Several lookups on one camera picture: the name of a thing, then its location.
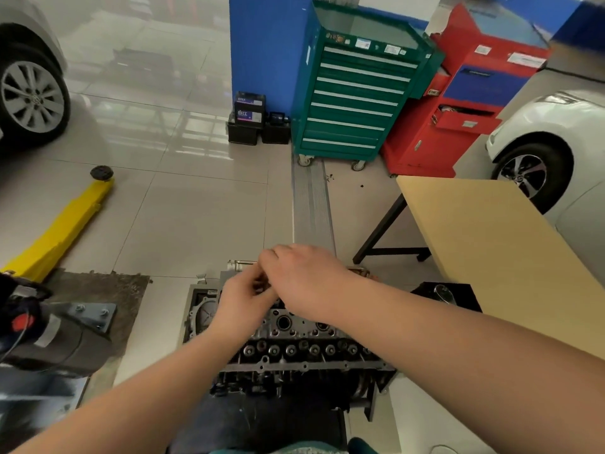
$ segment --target white car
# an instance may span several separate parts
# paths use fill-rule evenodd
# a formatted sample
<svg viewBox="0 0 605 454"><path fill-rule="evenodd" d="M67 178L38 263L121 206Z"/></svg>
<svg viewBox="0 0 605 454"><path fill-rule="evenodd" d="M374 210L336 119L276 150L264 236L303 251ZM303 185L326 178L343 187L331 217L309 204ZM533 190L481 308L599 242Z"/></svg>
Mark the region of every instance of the white car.
<svg viewBox="0 0 605 454"><path fill-rule="evenodd" d="M45 144L70 118L66 61L29 0L0 0L0 131L15 146Z"/></svg>
<svg viewBox="0 0 605 454"><path fill-rule="evenodd" d="M487 151L492 178L517 183L605 284L605 96L537 98L492 132Z"/></svg>

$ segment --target hand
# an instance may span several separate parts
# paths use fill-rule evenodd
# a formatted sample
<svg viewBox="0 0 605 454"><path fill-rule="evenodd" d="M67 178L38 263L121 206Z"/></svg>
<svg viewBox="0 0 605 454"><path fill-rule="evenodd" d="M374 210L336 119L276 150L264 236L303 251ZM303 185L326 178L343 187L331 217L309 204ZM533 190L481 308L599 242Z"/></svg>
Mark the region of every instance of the hand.
<svg viewBox="0 0 605 454"><path fill-rule="evenodd" d="M328 324L339 318L347 291L362 280L320 247L277 245L263 250L258 262L289 311Z"/></svg>
<svg viewBox="0 0 605 454"><path fill-rule="evenodd" d="M272 288L256 294L263 275L256 263L230 278L223 287L209 328L233 338L239 346L245 343L261 325L269 307L277 301L277 294Z"/></svg>

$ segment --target left hand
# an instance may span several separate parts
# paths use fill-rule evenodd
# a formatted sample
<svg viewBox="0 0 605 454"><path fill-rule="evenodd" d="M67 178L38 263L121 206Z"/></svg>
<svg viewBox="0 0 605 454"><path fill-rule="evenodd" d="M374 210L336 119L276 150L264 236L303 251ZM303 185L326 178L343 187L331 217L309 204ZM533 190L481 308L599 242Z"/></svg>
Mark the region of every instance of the left hand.
<svg viewBox="0 0 605 454"><path fill-rule="evenodd" d="M209 328L233 339L238 346L245 343L278 298L273 288L256 294L255 286L262 276L261 267L255 263L230 278L223 287L218 309Z"/></svg>

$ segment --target silver car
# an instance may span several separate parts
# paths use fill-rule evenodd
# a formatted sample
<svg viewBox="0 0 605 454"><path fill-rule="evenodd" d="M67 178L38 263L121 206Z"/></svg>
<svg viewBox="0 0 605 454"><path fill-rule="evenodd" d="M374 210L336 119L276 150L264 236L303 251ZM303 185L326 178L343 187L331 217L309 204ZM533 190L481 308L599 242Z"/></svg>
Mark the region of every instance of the silver car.
<svg viewBox="0 0 605 454"><path fill-rule="evenodd" d="M30 0L0 0L0 131L3 141L37 146L70 118L66 61L49 23Z"/></svg>

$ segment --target red tool cart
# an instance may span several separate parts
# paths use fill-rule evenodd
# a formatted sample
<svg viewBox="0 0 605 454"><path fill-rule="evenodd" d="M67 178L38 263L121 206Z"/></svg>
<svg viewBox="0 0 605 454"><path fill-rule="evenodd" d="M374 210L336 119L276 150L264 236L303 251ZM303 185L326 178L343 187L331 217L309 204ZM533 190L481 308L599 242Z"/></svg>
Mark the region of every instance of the red tool cart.
<svg viewBox="0 0 605 454"><path fill-rule="evenodd" d="M457 5L443 33L431 38L445 60L382 145L393 175L454 177L454 164L498 127L497 115L550 54L532 25L495 5Z"/></svg>

